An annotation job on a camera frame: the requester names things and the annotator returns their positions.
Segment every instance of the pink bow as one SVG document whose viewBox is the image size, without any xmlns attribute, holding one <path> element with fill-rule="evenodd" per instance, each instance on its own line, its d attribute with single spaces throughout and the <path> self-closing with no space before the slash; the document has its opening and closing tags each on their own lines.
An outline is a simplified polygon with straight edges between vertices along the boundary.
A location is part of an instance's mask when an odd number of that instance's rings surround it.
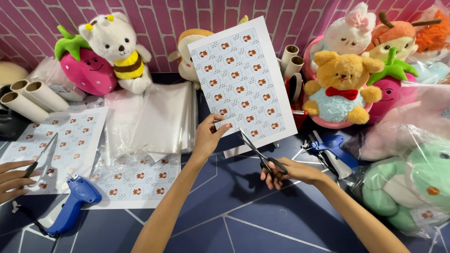
<svg viewBox="0 0 450 253">
<path fill-rule="evenodd" d="M 369 31 L 369 19 L 367 17 L 361 18 L 361 10 L 359 9 L 350 12 L 345 18 L 345 23 L 351 27 L 360 29 L 362 32 Z"/>
</svg>

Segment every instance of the white teddy bear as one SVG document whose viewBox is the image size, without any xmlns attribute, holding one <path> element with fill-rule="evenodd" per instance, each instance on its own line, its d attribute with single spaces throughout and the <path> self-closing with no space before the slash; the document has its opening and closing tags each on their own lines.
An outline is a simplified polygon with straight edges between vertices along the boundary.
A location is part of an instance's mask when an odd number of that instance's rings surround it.
<svg viewBox="0 0 450 253">
<path fill-rule="evenodd" d="M 143 45 L 136 44 L 136 33 L 125 14 L 99 15 L 78 29 L 92 50 L 114 67 L 124 89 L 139 94 L 152 84 L 149 68 L 144 64 L 152 56 Z"/>
<path fill-rule="evenodd" d="M 334 21 L 325 31 L 324 38 L 310 49 L 311 70 L 317 72 L 317 64 L 312 60 L 314 54 L 323 51 L 334 51 L 342 54 L 360 54 L 372 41 L 372 30 L 375 28 L 375 13 L 367 12 L 367 4 L 359 3 L 347 16 Z"/>
</svg>

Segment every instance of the hand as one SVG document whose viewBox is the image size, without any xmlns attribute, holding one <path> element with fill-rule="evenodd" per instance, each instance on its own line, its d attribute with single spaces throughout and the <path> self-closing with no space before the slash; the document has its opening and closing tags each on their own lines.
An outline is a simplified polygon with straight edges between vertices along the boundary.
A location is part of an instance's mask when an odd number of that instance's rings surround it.
<svg viewBox="0 0 450 253">
<path fill-rule="evenodd" d="M 281 190 L 281 187 L 283 186 L 282 180 L 284 179 L 295 179 L 313 185 L 322 180 L 325 176 L 324 173 L 311 166 L 298 163 L 286 157 L 277 160 L 284 165 L 288 174 L 281 174 L 280 172 L 283 170 L 280 167 L 276 166 L 273 162 L 268 162 L 267 165 L 272 169 L 275 179 L 272 180 L 272 177 L 267 170 L 263 169 L 261 171 L 261 180 L 265 180 L 267 187 L 269 187 L 270 190 L 272 190 L 274 186 L 277 190 Z"/>
<path fill-rule="evenodd" d="M 206 162 L 209 156 L 217 147 L 219 140 L 230 128 L 230 124 L 224 124 L 219 130 L 216 130 L 214 123 L 225 120 L 224 117 L 211 113 L 205 120 L 198 125 L 195 131 L 195 145 L 192 157 L 197 157 Z"/>
<path fill-rule="evenodd" d="M 20 195 L 28 193 L 30 190 L 22 189 L 25 185 L 33 185 L 36 183 L 33 179 L 23 178 L 26 171 L 12 171 L 23 166 L 29 166 L 34 163 L 33 160 L 3 163 L 0 165 L 0 204 L 11 199 L 15 199 Z M 33 172 L 31 176 L 39 176 L 40 172 Z"/>
</svg>

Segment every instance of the black-handled scissors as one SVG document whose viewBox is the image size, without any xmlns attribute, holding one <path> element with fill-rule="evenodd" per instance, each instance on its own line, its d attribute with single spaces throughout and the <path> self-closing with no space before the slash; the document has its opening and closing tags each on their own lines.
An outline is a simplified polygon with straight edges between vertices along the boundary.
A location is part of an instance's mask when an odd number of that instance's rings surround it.
<svg viewBox="0 0 450 253">
<path fill-rule="evenodd" d="M 280 163 L 277 159 L 273 157 L 266 157 L 265 155 L 261 154 L 261 152 L 259 152 L 259 150 L 255 147 L 255 145 L 253 145 L 253 143 L 250 141 L 249 137 L 245 134 L 245 132 L 242 129 L 240 129 L 240 131 L 243 136 L 243 138 L 241 137 L 242 140 L 247 146 L 249 146 L 253 151 L 255 151 L 256 155 L 258 155 L 259 159 L 261 160 L 261 162 L 259 163 L 261 169 L 267 170 L 269 175 L 272 177 L 272 180 L 275 179 L 274 174 L 272 172 L 272 169 L 269 168 L 269 166 L 267 166 L 265 161 L 273 162 L 276 166 L 280 167 L 283 170 L 282 172 L 280 172 L 282 175 L 286 175 L 288 173 L 288 170 L 284 167 L 282 163 Z"/>
<path fill-rule="evenodd" d="M 39 160 L 39 158 L 41 158 L 41 156 L 45 153 L 45 151 L 47 150 L 47 148 L 53 143 L 54 139 L 58 136 L 58 133 L 56 133 L 51 139 L 50 141 L 47 143 L 47 145 L 45 146 L 44 150 L 39 154 L 39 156 L 36 158 L 36 161 L 28 166 L 28 168 L 26 169 L 26 173 L 25 176 L 23 176 L 24 178 L 29 178 L 31 176 L 31 173 L 33 173 L 34 169 L 36 169 L 37 167 L 37 160 Z"/>
</svg>

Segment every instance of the pink wall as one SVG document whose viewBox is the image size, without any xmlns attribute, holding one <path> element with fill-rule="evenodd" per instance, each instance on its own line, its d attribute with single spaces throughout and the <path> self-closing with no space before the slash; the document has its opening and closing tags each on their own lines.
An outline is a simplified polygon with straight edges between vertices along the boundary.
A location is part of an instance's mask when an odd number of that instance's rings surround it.
<svg viewBox="0 0 450 253">
<path fill-rule="evenodd" d="M 139 43 L 153 55 L 151 72 L 176 72 L 167 55 L 182 31 L 202 28 L 220 32 L 244 15 L 264 16 L 277 55 L 289 44 L 304 50 L 334 20 L 360 0 L 0 0 L 0 53 L 34 68 L 53 47 L 62 24 L 69 32 L 97 14 L 128 15 Z M 366 0 L 369 11 L 389 10 L 390 20 L 415 19 L 434 0 Z M 442 0 L 450 5 L 450 0 Z"/>
</svg>

